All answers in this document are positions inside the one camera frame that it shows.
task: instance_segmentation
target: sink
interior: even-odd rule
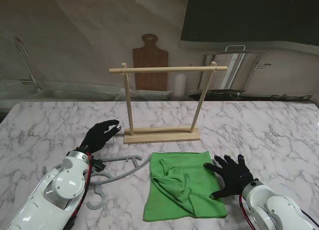
[[[36,91],[5,91],[0,92],[0,100],[24,99],[35,93]]]
[[[91,102],[106,102],[114,101],[116,94],[103,92],[81,92],[81,91],[65,91],[65,90],[48,90],[31,96],[31,99],[54,99],[57,101],[91,101]]]

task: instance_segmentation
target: wooden cutting board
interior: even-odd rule
[[[158,37],[154,34],[144,34],[144,47],[134,48],[134,67],[168,67],[168,52],[156,47]],[[166,91],[167,72],[135,73],[136,90]]]

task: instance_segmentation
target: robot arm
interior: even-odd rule
[[[89,156],[71,151],[59,169],[47,172],[26,202],[3,229],[62,230],[79,205]]]
[[[214,158],[222,168],[210,163],[204,166],[223,178],[225,188],[212,193],[210,198],[242,195],[260,230],[316,230],[291,198],[279,196],[258,179],[254,180],[244,156],[238,155],[238,164],[227,155],[224,159],[216,155]]]
[[[294,200],[277,195],[259,181],[244,188],[243,198],[260,230],[315,230]]]
[[[118,124],[117,120],[108,120],[89,129],[80,147],[70,151],[59,167],[44,175],[2,229],[70,230],[85,198],[92,168],[98,172],[105,168],[99,160],[91,159],[91,154],[121,130]]]

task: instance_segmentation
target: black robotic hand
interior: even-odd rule
[[[95,124],[86,133],[86,136],[80,145],[80,149],[88,146],[88,150],[91,154],[102,149],[105,143],[121,130],[121,126],[118,124],[119,121],[116,119]],[[108,131],[109,127],[112,125],[116,126]]]
[[[224,155],[225,160],[217,155],[214,158],[222,168],[210,163],[204,163],[204,166],[223,178],[225,188],[212,193],[209,196],[211,199],[239,195],[249,183],[254,181],[253,175],[245,165],[244,156],[241,154],[238,155],[238,164],[228,155]]]

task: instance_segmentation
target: stainless steel pot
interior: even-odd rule
[[[228,52],[227,49],[233,46],[243,47],[241,52]],[[227,46],[222,53],[203,56],[203,66],[209,66],[211,61],[217,62],[219,66],[228,66],[226,72],[214,73],[210,81],[209,90],[234,90],[245,92],[257,68],[267,68],[271,64],[259,65],[262,52],[245,52],[245,45]],[[203,73],[199,74],[196,89],[201,89]]]

